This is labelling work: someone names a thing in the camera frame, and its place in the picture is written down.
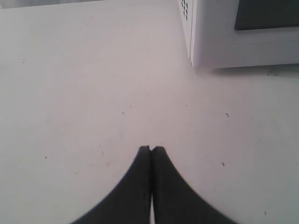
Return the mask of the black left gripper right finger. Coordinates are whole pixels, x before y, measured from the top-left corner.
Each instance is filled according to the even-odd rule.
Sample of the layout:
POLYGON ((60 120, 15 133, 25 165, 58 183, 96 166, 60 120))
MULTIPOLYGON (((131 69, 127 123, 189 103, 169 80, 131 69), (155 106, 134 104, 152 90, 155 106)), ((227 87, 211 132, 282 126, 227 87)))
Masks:
POLYGON ((164 147, 151 151, 156 224, 234 224, 203 200, 183 179, 164 147))

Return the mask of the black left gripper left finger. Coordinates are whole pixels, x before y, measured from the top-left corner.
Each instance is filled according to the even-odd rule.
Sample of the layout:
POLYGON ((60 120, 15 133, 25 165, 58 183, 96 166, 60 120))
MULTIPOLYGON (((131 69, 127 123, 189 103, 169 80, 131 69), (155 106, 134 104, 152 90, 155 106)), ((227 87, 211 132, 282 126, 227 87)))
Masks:
POLYGON ((149 146, 141 146, 114 189, 74 223, 149 224, 151 180, 151 150, 149 146))

